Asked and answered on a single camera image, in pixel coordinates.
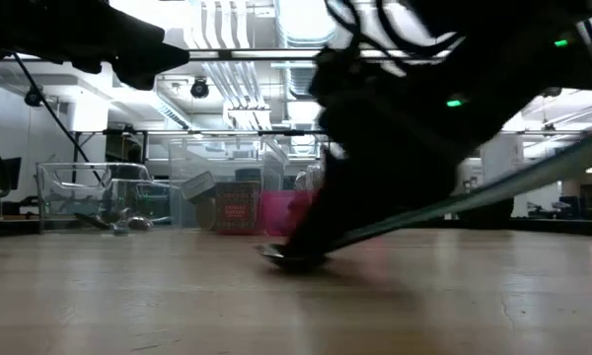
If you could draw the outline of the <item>pink plastic bin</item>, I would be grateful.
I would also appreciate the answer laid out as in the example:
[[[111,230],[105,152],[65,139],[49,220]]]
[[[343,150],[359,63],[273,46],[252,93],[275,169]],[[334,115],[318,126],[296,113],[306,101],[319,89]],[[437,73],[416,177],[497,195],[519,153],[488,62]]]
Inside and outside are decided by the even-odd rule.
[[[261,217],[270,236],[289,237],[309,211],[317,192],[271,190],[261,196]]]

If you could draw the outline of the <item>small black monitor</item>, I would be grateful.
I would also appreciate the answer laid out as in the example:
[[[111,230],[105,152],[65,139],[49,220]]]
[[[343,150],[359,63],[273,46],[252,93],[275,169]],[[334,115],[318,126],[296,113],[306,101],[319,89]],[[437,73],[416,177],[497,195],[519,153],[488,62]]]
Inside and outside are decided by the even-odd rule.
[[[22,158],[3,159],[0,165],[0,190],[9,188],[17,190],[19,187]]]

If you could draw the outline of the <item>black ceiling spotlight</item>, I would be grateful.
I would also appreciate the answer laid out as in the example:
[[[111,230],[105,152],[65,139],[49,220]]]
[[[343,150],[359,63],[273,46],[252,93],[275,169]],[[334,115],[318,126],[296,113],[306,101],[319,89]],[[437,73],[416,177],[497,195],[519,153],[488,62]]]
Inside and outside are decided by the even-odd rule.
[[[41,86],[31,85],[25,93],[24,102],[29,107],[42,107],[44,94]]]
[[[207,98],[209,95],[209,86],[207,84],[207,78],[204,76],[195,77],[189,89],[189,93],[195,99]]]

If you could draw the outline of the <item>black object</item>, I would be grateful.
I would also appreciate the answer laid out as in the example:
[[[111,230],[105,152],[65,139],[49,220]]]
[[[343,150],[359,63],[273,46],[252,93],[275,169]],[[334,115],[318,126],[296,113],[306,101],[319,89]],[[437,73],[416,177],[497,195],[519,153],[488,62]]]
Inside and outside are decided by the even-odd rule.
[[[79,221],[90,224],[102,231],[112,231],[114,234],[126,234],[128,232],[126,228],[119,227],[114,223],[105,222],[99,216],[85,215],[82,213],[75,213],[74,216]]]

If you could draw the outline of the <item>silver ventilation duct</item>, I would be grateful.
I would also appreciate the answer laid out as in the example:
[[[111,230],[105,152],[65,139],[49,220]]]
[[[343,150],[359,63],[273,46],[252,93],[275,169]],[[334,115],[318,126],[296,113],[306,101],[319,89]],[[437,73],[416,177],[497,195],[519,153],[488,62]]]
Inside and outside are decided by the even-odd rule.
[[[325,0],[273,0],[278,42],[282,48],[322,48],[335,37],[335,22]],[[288,61],[286,87],[294,99],[310,98],[315,74],[311,61]]]

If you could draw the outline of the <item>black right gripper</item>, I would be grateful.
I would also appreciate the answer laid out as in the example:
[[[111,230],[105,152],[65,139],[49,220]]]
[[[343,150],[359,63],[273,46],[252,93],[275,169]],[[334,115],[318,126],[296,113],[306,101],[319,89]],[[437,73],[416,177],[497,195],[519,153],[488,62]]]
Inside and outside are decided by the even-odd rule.
[[[348,50],[323,48],[309,92],[321,129],[343,150],[324,151],[325,175],[304,217],[283,245],[287,257],[323,254],[360,224],[450,197],[458,167],[472,152],[462,107],[448,107],[433,85],[434,66],[407,77]]]

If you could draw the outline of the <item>clear plastic bin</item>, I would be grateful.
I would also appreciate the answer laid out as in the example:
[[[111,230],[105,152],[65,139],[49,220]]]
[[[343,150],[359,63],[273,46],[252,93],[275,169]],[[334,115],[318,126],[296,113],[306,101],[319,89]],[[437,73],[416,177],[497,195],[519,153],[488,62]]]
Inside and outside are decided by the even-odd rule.
[[[262,172],[259,196],[259,226],[261,196],[266,191],[280,190],[288,159],[276,141],[258,136],[187,137],[173,139],[168,144],[170,168],[170,202],[172,223],[180,229],[201,230],[195,218],[195,201],[214,197],[218,182],[235,181],[235,170],[259,168]],[[214,229],[205,231],[219,234]]]

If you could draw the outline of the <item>red rectangular tin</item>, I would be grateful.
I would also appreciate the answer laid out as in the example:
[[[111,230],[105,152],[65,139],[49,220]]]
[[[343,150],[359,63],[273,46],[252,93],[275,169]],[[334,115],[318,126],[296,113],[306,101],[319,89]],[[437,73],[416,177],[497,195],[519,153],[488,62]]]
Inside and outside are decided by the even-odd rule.
[[[258,181],[230,181],[216,184],[215,231],[224,235],[254,235],[259,226]]]

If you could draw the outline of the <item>white pillar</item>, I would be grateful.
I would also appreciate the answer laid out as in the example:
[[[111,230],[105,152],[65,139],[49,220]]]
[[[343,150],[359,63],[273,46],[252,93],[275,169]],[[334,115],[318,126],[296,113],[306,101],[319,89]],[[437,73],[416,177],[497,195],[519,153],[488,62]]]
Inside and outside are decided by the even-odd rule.
[[[481,185],[491,184],[517,171],[524,163],[523,141],[517,135],[496,135],[481,147]],[[527,196],[517,195],[485,207],[496,221],[527,217]]]

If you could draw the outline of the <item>clear plastic tray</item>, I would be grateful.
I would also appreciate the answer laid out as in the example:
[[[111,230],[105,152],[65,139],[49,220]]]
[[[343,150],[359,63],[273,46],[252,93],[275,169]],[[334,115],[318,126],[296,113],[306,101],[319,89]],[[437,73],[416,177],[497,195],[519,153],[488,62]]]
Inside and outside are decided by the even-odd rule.
[[[79,221],[74,214],[99,216],[105,210],[130,208],[130,215],[115,223],[132,231],[126,220],[149,218],[156,227],[170,226],[170,187],[135,163],[40,163],[37,165],[39,226],[43,233],[72,231],[111,233]]]

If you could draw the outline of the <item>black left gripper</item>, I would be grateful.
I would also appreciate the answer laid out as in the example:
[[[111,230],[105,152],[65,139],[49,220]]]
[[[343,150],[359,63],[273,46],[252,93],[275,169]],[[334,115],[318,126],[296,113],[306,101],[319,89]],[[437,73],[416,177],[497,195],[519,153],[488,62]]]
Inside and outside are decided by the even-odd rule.
[[[109,61],[121,83],[140,91],[151,91],[157,75],[189,62],[188,51],[162,43],[164,36],[108,0],[0,0],[0,60],[24,53],[70,61],[94,75]]]

